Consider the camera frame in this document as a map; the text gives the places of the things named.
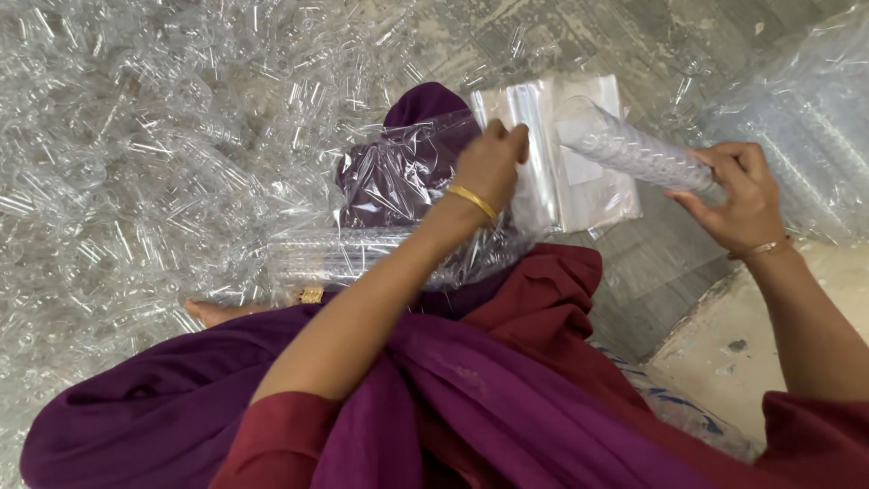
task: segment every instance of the concrete floor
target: concrete floor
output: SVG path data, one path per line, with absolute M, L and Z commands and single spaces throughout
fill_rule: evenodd
M 628 122 L 680 141 L 677 121 L 747 70 L 755 54 L 853 0 L 419 0 L 421 77 L 462 95 L 547 70 L 619 78 Z M 381 16 L 396 0 L 372 0 Z M 523 32 L 525 56 L 515 33 Z M 542 53 L 530 56 L 528 53 Z M 595 338 L 623 358 L 649 358 L 709 288 L 733 272 L 721 249 L 660 189 L 640 186 L 643 219 L 598 240 L 605 280 L 595 294 Z
M 826 293 L 869 341 L 869 244 L 802 243 L 799 249 Z M 745 268 L 710 291 L 647 367 L 650 376 L 663 377 L 758 440 L 766 439 L 764 392 L 785 390 L 772 325 Z

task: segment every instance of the purple scarf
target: purple scarf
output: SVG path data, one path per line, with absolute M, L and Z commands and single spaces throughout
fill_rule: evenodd
M 319 309 L 173 338 L 70 388 L 36 418 L 22 475 L 35 489 L 206 487 L 259 380 Z M 474 328 L 410 314 L 342 408 L 314 487 L 421 487 L 405 378 L 516 486 L 710 486 L 546 366 Z

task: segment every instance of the wrist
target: wrist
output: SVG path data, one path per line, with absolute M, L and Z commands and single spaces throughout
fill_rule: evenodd
M 489 222 L 488 214 L 477 204 L 446 194 L 428 211 L 418 232 L 451 252 Z
M 777 269 L 792 269 L 794 264 L 805 263 L 799 251 L 796 251 L 792 246 L 787 246 L 785 249 L 776 253 L 761 253 L 742 259 L 746 264 L 746 268 L 751 273 L 756 271 L 776 271 Z

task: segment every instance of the hand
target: hand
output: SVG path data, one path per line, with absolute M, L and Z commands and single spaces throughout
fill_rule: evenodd
M 459 155 L 453 185 L 461 185 L 503 211 L 516 187 L 516 163 L 528 160 L 528 126 L 519 124 L 507 132 L 500 120 L 492 121 L 483 135 Z
M 785 238 L 779 187 L 758 144 L 722 143 L 691 152 L 712 168 L 727 200 L 710 209 L 691 192 L 667 190 L 665 195 L 681 204 L 719 245 L 741 252 Z

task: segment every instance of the bracelet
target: bracelet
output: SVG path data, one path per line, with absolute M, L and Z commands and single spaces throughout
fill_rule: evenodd
M 762 255 L 763 253 L 769 253 L 770 255 L 774 255 L 790 248 L 791 246 L 793 246 L 793 237 L 791 235 L 786 235 L 785 238 L 780 241 L 773 241 L 772 243 L 762 244 L 757 248 L 752 248 L 751 250 L 732 252 L 727 255 L 727 259 L 731 261 L 744 260 L 746 258 L 756 255 Z
M 489 205 L 488 202 L 486 202 L 485 200 L 481 199 L 479 195 L 471 192 L 465 187 L 462 187 L 461 185 L 450 185 L 447 188 L 447 193 L 454 193 L 459 197 L 464 197 L 467 200 L 473 202 L 474 204 L 477 204 L 478 206 L 480 206 L 481 209 L 483 209 L 483 212 L 486 212 L 488 214 L 488 216 L 492 219 L 493 223 L 498 220 L 498 215 L 494 213 L 494 209 L 492 209 L 492 206 Z

